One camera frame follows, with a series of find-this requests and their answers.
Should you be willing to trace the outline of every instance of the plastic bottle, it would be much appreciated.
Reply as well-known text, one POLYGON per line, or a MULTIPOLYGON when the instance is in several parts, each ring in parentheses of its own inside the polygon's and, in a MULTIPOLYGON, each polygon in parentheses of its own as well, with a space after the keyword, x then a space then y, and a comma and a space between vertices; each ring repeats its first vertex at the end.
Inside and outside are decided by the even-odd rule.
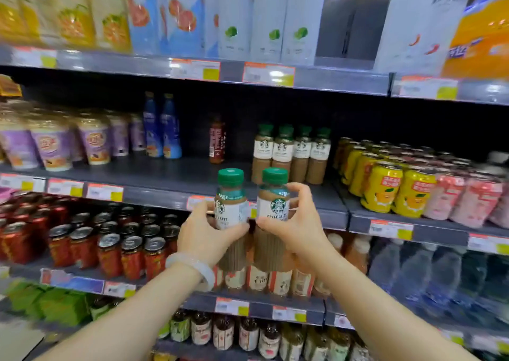
POLYGON ((369 278, 388 293, 400 270, 400 250, 404 241, 391 239, 371 263, 369 278))
POLYGON ((159 122, 159 111, 154 100, 154 93, 145 92, 145 108, 143 110, 143 126, 147 139, 147 155, 162 157, 162 137, 159 122))
POLYGON ((463 309, 471 308, 479 295, 488 272, 488 255, 468 251, 461 261, 461 281, 449 303, 449 314, 459 319, 463 309))
POLYGON ((410 310, 415 310, 431 277, 431 260, 437 245, 424 243, 404 264, 390 294, 410 310))
POLYGON ((428 314, 441 316, 447 309, 460 284, 461 257, 466 252, 464 247, 445 248, 442 256, 433 262, 431 280, 423 295, 423 307, 428 314))
POLYGON ((175 113, 173 94, 165 94, 164 98, 164 108, 161 113, 163 154, 167 159, 180 159, 182 157, 180 122, 175 113))

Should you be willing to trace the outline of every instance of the blue bottle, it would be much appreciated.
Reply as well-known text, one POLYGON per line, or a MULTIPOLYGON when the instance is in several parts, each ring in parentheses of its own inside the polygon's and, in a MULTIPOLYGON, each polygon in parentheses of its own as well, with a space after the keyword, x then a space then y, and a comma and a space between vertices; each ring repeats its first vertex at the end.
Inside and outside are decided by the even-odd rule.
POLYGON ((164 95, 164 109, 161 114, 161 125, 163 129, 163 153, 167 159, 179 159, 182 157, 180 146, 180 123, 175 114, 173 94, 164 95))
POLYGON ((159 121, 159 111, 154 100, 154 93, 145 92, 145 109, 143 110, 143 125, 147 139, 147 155, 162 157, 162 132, 159 121))

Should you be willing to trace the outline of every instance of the supermarket shelf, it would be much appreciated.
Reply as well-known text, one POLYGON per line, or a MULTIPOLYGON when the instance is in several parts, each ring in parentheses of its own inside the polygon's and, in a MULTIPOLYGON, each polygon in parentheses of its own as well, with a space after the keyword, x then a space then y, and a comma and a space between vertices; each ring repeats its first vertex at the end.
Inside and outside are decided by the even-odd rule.
MULTIPOLYGON (((171 58, 108 52, 55 50, 56 69, 150 77, 172 77, 171 58)), ((221 61, 220 82, 243 83, 244 62, 221 61)), ((0 46, 0 65, 41 68, 37 57, 19 55, 14 47, 0 46)), ((294 88, 387 95, 389 74, 375 74, 373 62, 343 58, 317 58, 314 66, 295 68, 294 88)))
POLYGON ((339 191, 350 213, 348 226, 350 232, 368 234, 372 220, 386 220, 413 224, 412 241, 420 243, 467 247, 470 233, 509 238, 509 229, 497 227, 490 222, 486 222, 485 226, 480 229, 472 229, 449 220, 432 220, 425 217, 415 219, 394 213, 369 211, 360 204, 358 197, 352 196, 347 191, 345 186, 337 182, 334 183, 334 186, 339 191))
MULTIPOLYGON (((248 181, 251 164, 245 162, 213 165, 204 158, 167 160, 138 153, 117 158, 107 165, 75 164, 73 169, 62 172, 48 172, 42 168, 14 171, 10 165, 4 164, 0 166, 0 173, 117 185, 124 187, 125 203, 187 210, 188 197, 215 196, 217 172, 225 167, 244 170, 246 196, 248 200, 256 202, 257 186, 248 181)), ((347 209, 332 185, 312 186, 311 191, 324 228, 346 229, 347 209)))
MULTIPOLYGON (((27 265, 0 262, 0 266, 9 266, 9 275, 11 277, 23 277, 31 281, 39 282, 41 280, 41 270, 52 269, 53 263, 49 255, 46 254, 42 258, 27 265)), ((109 281, 136 285, 137 288, 146 283, 145 279, 130 281, 123 276, 107 280, 98 268, 80 270, 73 266, 62 268, 61 270, 65 271, 67 274, 78 277, 78 279, 73 278, 67 285, 61 284, 62 287, 96 294, 123 296, 116 294, 116 288, 111 291, 111 287, 108 287, 109 281)), ((57 286, 58 284, 52 282, 51 285, 57 286)), ((322 325, 325 315, 325 306, 322 299, 314 297, 305 300, 280 298, 269 294, 248 293, 246 291, 228 292, 227 290, 219 290, 209 293, 194 292, 181 306, 189 310, 214 313, 216 311, 216 301, 218 297, 249 302, 249 316, 254 318, 273 319, 274 306, 286 307, 292 312, 305 313, 306 322, 310 325, 322 325)))
MULTIPOLYGON (((391 90, 392 97, 436 99, 435 82, 440 78, 434 78, 429 83, 421 81, 417 88, 413 86, 410 89, 405 89, 402 93, 402 77, 402 74, 395 74, 391 90)), ((458 79, 457 81, 456 101, 509 105, 509 82, 507 81, 473 79, 458 79)))

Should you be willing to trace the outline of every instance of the green bottle cap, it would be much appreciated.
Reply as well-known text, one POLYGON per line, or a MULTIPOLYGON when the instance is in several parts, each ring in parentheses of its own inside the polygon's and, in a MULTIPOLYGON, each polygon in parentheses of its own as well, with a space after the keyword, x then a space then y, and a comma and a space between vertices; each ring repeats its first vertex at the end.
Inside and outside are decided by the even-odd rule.
POLYGON ((279 127, 279 135, 280 136, 293 136, 293 126, 291 125, 281 125, 279 127))
POLYGON ((309 136, 311 134, 311 130, 313 130, 313 128, 311 126, 307 126, 307 125, 299 126, 299 133, 301 136, 309 136))
POLYGON ((264 183, 282 185, 288 183, 288 171, 283 168, 265 168, 262 172, 264 183))
POLYGON ((258 124, 258 134, 261 136, 270 136, 273 129, 274 125, 272 124, 258 124))
POLYGON ((317 130, 317 136, 321 138, 329 138, 330 128, 319 128, 317 130))
POLYGON ((217 174, 217 181, 225 187, 239 187, 244 182, 244 171, 237 168, 221 169, 217 174))

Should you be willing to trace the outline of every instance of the hand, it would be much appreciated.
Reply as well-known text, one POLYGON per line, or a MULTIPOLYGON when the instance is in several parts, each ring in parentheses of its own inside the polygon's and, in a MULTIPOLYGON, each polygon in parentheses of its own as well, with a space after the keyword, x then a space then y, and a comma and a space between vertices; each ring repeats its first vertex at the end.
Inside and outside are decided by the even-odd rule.
POLYGON ((228 229, 214 229, 207 221, 207 209, 214 209, 214 203, 201 202, 180 228, 177 240, 178 252, 208 264, 211 268, 225 254, 226 249, 249 230, 248 223, 237 224, 228 229))
POLYGON ((292 192, 298 192, 298 198, 290 200, 290 208, 297 207, 297 211, 288 221, 276 220, 270 217, 259 217, 257 225, 286 243, 288 249, 303 259, 309 259, 316 249, 330 245, 323 232, 320 216, 313 203, 313 196, 309 186, 300 183, 288 183, 292 192))

